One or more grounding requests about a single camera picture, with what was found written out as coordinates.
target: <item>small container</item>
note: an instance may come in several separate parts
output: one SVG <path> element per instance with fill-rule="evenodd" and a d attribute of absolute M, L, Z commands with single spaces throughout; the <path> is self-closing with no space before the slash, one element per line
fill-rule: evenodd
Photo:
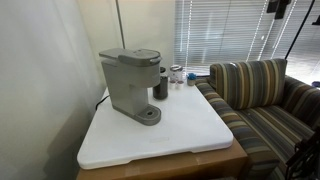
<path fill-rule="evenodd" d="M 184 84 L 183 81 L 178 81 L 178 82 L 177 82 L 177 89 L 182 89 L 183 86 L 184 86 L 183 84 Z"/>
<path fill-rule="evenodd" d="M 179 65 L 173 65 L 170 67 L 170 81 L 182 81 L 182 70 L 183 67 Z"/>
<path fill-rule="evenodd" d="M 153 87 L 153 97 L 158 100 L 168 97 L 168 75 L 164 67 L 160 67 L 160 84 Z"/>
<path fill-rule="evenodd" d="M 176 81 L 175 80 L 170 80 L 169 81 L 169 88 L 170 89 L 175 89 L 176 88 Z"/>
<path fill-rule="evenodd" d="M 196 84 L 196 80 L 188 79 L 187 83 L 188 83 L 189 86 L 194 86 Z"/>
<path fill-rule="evenodd" d="M 196 84 L 197 75 L 195 73 L 189 73 L 187 75 L 187 83 L 189 86 L 194 86 Z"/>

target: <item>white table top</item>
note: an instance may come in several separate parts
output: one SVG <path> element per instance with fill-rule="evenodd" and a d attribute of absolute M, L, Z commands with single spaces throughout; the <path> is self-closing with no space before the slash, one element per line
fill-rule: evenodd
<path fill-rule="evenodd" d="M 195 86 L 169 89 L 168 94 L 158 101 L 152 97 L 152 88 L 148 89 L 149 104 L 161 109 L 161 121 L 154 126 L 114 110 L 110 98 L 101 103 L 78 153 L 81 168 L 231 146 L 231 131 Z"/>

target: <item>chair armrest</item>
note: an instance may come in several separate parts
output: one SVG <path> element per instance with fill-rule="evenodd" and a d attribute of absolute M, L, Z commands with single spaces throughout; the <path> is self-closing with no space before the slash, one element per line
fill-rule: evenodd
<path fill-rule="evenodd" d="M 281 107 L 313 130 L 320 125 L 320 91 L 315 87 L 286 76 Z"/>
<path fill-rule="evenodd" d="M 274 152 L 214 91 L 206 78 L 198 79 L 196 86 L 248 154 L 247 164 L 239 179 L 266 179 L 279 164 Z"/>

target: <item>single-serve coffee maker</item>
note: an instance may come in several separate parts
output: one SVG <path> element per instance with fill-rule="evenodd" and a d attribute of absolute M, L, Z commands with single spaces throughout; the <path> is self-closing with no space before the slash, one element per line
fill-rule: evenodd
<path fill-rule="evenodd" d="M 144 125 L 157 124 L 161 111 L 148 103 L 147 88 L 160 83 L 160 53 L 115 48 L 99 55 L 113 108 Z"/>

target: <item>power cord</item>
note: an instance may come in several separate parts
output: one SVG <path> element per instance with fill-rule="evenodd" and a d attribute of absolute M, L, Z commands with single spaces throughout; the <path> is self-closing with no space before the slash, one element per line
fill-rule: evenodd
<path fill-rule="evenodd" d="M 96 110 L 98 109 L 98 106 L 103 103 L 104 100 L 106 100 L 110 95 L 106 96 L 105 98 L 103 98 L 100 102 L 98 102 L 98 104 L 96 105 Z"/>

